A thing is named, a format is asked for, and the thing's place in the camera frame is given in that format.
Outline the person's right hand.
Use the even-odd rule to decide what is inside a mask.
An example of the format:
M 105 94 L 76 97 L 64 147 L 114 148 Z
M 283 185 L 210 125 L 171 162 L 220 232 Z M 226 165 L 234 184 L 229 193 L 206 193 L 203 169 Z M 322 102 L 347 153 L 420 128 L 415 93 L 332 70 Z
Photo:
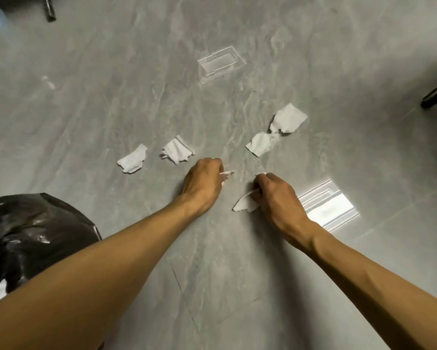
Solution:
M 279 188 L 270 202 L 259 202 L 268 221 L 293 247 L 307 251 L 318 227 L 305 212 L 293 188 L 280 178 Z

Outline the person's left hand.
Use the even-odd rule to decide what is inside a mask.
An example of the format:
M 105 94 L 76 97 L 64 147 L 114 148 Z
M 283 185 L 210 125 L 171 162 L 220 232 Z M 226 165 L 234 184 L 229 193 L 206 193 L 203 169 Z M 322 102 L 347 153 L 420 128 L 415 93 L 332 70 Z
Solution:
M 200 217 L 215 204 L 221 190 L 222 186 L 214 187 L 206 183 L 205 158 L 202 158 L 186 175 L 180 200 L 185 202 L 192 216 Z

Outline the curled torn white tissue piece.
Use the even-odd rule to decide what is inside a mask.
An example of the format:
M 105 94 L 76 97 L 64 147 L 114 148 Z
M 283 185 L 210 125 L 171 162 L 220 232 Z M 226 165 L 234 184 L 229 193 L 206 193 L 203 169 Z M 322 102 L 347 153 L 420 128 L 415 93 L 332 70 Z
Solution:
M 254 184 L 254 181 L 245 183 L 245 194 L 239 198 L 232 208 L 233 212 L 247 211 L 252 213 L 256 209 L 260 208 L 260 203 L 253 198 L 253 195 L 257 192 L 261 196 L 263 195 L 260 185 Z

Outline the person's left forearm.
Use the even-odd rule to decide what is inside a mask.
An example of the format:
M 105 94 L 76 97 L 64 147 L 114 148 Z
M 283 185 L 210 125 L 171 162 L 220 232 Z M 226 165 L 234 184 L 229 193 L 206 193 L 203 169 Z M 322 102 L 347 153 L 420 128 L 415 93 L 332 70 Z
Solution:
M 185 194 L 0 300 L 0 350 L 97 350 L 166 250 L 213 202 Z

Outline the person's right forearm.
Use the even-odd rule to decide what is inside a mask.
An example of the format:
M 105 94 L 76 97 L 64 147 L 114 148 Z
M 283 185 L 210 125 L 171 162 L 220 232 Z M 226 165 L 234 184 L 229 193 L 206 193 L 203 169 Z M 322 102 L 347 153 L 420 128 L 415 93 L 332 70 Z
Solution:
M 437 298 L 304 220 L 285 239 L 317 264 L 390 350 L 437 350 Z

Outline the crumpled torn white tissue piece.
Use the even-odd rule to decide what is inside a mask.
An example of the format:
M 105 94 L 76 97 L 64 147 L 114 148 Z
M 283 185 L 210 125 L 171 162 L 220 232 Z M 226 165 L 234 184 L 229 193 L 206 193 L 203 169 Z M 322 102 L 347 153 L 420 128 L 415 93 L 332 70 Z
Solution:
M 177 135 L 163 147 L 160 157 L 179 165 L 181 162 L 188 161 L 193 155 L 195 155 L 193 148 L 180 135 Z

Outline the large torn white tissue piece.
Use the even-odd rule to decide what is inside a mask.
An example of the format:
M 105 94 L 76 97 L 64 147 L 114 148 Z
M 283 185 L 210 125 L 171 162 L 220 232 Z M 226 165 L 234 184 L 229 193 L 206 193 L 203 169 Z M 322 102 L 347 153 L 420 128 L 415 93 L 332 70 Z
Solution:
M 308 116 L 292 103 L 277 111 L 270 123 L 271 134 L 291 134 L 307 120 Z

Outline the black plastic trash bag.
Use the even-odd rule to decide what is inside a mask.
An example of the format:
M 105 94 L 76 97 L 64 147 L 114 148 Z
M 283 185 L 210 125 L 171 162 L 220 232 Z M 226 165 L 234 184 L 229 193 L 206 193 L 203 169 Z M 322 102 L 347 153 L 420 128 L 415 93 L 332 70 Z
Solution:
M 89 218 L 47 193 L 0 197 L 0 282 L 6 282 L 6 293 L 101 240 Z

